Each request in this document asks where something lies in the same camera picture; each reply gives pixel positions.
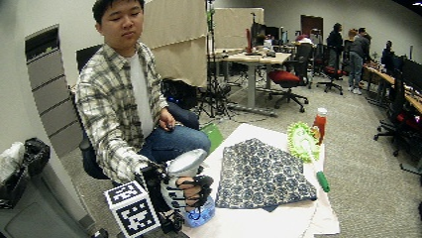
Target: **hand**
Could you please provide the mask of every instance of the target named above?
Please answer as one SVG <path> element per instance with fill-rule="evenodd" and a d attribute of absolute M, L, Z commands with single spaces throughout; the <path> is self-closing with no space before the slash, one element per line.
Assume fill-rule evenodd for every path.
<path fill-rule="evenodd" d="M 189 180 L 189 181 L 194 181 L 194 179 L 191 177 L 181 177 L 177 179 L 177 184 L 178 185 L 178 188 L 183 191 L 183 195 L 185 195 L 185 202 L 186 202 L 186 205 L 193 205 L 197 200 L 195 199 L 190 199 L 190 198 L 198 198 L 199 195 L 199 191 L 201 191 L 201 187 L 198 185 L 193 186 L 191 184 L 182 184 L 182 182 L 185 180 Z M 190 207 L 190 206 L 186 206 L 185 207 L 185 210 L 186 211 L 191 211 L 193 209 L 195 209 L 194 207 Z"/>
<path fill-rule="evenodd" d="M 167 108 L 162 108 L 159 112 L 159 127 L 165 131 L 171 131 L 175 126 L 175 120 L 173 115 L 170 114 Z"/>

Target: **ketchup bottle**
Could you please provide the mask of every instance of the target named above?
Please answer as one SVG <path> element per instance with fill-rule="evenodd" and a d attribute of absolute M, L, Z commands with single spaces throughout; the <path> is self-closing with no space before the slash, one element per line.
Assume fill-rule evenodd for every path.
<path fill-rule="evenodd" d="M 318 114 L 316 114 L 314 126 L 312 126 L 314 129 L 318 128 L 318 132 L 316 132 L 316 139 L 318 139 L 318 135 L 319 135 L 318 145 L 320 145 L 322 140 L 324 138 L 324 134 L 326 134 L 326 122 L 327 122 L 326 116 L 327 116 L 327 109 L 322 108 L 322 107 L 318 108 Z"/>

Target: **flannel shirt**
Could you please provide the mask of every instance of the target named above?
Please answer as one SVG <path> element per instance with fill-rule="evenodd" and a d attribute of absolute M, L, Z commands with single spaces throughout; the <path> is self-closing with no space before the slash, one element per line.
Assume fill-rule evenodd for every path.
<path fill-rule="evenodd" d="M 161 109 L 167 106 L 161 93 L 161 76 L 149 48 L 138 43 L 135 51 L 157 125 Z M 149 160 L 137 154 L 145 138 L 131 89 L 130 62 L 107 44 L 102 45 L 80 72 L 74 99 L 96 160 L 105 175 L 119 183 L 134 180 L 134 174 L 139 174 Z"/>

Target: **blue bottle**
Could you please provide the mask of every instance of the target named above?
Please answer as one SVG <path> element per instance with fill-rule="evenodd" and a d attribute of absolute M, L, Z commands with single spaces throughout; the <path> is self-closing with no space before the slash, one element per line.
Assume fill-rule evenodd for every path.
<path fill-rule="evenodd" d="M 195 228 L 203 225 L 205 223 L 207 223 L 209 220 L 211 220 L 213 215 L 214 215 L 214 203 L 213 203 L 211 197 L 209 196 L 203 206 L 197 207 L 194 210 L 189 212 L 186 211 L 183 213 L 185 224 L 186 226 Z"/>

